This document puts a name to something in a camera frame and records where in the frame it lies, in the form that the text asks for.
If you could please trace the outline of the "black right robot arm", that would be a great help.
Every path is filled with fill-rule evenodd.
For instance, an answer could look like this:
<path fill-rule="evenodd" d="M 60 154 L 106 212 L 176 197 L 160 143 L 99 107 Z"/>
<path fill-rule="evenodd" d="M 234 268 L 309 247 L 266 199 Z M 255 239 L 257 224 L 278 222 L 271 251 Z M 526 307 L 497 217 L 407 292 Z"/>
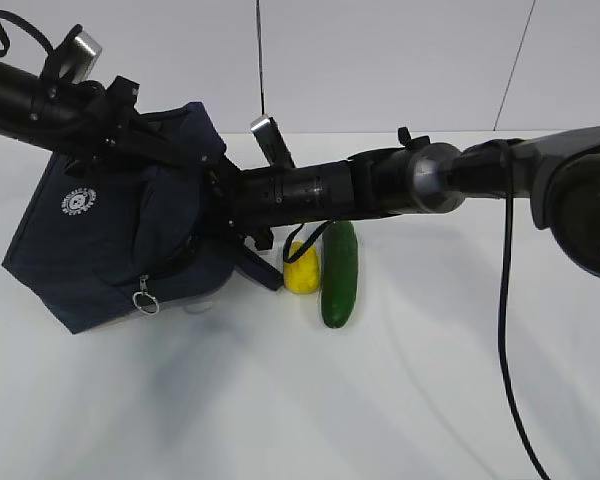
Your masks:
<path fill-rule="evenodd" d="M 304 167 L 242 170 L 223 162 L 209 182 L 235 230 L 254 236 L 283 225 L 442 215 L 468 199 L 522 198 L 535 227 L 600 278 L 600 126 L 466 149 L 401 129 L 395 147 Z"/>

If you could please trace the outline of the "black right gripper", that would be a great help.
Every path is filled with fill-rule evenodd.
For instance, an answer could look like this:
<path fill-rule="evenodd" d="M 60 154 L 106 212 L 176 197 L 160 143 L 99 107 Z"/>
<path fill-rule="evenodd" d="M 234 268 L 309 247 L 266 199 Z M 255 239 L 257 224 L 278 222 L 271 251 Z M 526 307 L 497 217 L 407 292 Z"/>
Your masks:
<path fill-rule="evenodd" d="M 251 237 L 257 250 L 270 250 L 271 227 L 280 204 L 280 168 L 241 170 L 234 164 L 207 168 L 207 179 L 230 224 L 242 237 Z"/>

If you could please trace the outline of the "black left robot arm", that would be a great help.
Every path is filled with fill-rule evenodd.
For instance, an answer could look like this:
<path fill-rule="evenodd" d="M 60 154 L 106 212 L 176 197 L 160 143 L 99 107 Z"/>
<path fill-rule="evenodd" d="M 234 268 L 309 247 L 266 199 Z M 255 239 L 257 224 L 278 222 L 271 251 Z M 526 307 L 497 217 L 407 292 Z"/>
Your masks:
<path fill-rule="evenodd" d="M 118 76 L 104 87 L 50 79 L 0 61 L 0 135 L 73 159 L 73 170 L 186 167 L 196 150 L 136 110 L 139 85 Z"/>

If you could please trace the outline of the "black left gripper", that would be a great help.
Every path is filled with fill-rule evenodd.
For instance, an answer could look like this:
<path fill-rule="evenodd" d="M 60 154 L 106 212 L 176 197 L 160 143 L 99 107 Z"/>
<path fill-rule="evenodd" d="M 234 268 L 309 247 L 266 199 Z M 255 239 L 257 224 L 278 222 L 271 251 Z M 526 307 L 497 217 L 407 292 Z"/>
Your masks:
<path fill-rule="evenodd" d="M 205 150 L 196 135 L 200 113 L 140 115 L 135 108 L 139 88 L 122 76 L 107 88 L 94 80 L 82 83 L 82 91 L 89 94 L 83 110 L 86 149 L 129 150 L 129 162 L 137 166 L 187 168 L 204 162 Z"/>

